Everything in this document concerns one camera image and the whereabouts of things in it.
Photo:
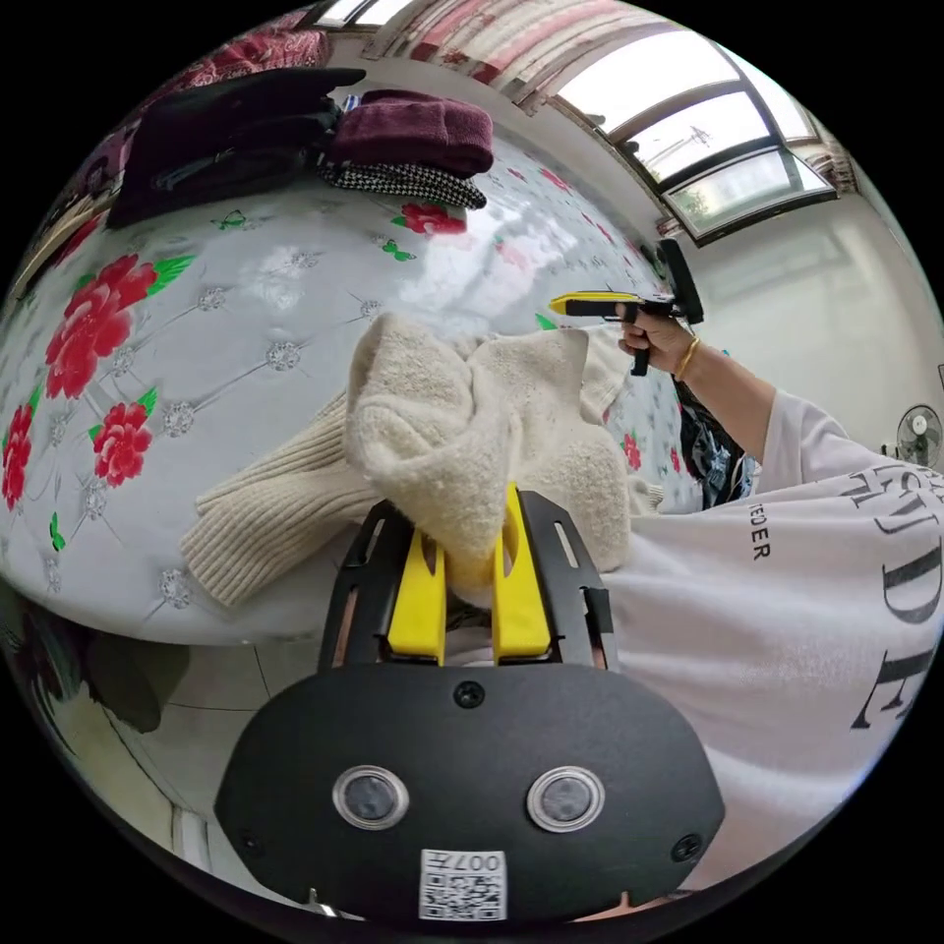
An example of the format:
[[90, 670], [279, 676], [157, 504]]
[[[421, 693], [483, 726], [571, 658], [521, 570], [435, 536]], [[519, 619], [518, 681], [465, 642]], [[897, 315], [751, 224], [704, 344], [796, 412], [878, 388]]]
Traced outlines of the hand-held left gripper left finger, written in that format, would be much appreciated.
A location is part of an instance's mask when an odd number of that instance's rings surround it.
[[387, 632], [391, 656], [442, 665], [446, 612], [443, 550], [416, 530], [408, 546]]

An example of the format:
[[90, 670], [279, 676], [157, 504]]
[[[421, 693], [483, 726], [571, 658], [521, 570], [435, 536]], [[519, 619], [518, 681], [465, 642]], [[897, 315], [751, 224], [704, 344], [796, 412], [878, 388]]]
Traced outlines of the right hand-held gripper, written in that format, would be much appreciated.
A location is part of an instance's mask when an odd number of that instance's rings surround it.
[[619, 323], [619, 345], [632, 359], [634, 377], [644, 377], [650, 369], [677, 378], [684, 375], [684, 326], [679, 306], [669, 296], [574, 292], [552, 300], [550, 310], [560, 316], [604, 316]]

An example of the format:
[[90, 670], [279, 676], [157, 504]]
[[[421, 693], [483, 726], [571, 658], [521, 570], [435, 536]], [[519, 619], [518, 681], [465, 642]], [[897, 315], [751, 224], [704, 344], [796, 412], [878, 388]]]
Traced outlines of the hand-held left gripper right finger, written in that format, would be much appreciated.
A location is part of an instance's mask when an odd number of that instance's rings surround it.
[[496, 663], [541, 660], [550, 648], [551, 632], [526, 517], [518, 489], [511, 483], [493, 553], [493, 658]]

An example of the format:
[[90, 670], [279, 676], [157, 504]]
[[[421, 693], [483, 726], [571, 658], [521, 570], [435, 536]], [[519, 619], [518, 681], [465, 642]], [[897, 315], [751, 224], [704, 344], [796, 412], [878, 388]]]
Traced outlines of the person's right hand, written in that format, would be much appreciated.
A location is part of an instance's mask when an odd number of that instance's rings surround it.
[[623, 321], [620, 348], [632, 358], [632, 374], [649, 368], [680, 376], [700, 344], [700, 338], [675, 318], [638, 311], [634, 322]]

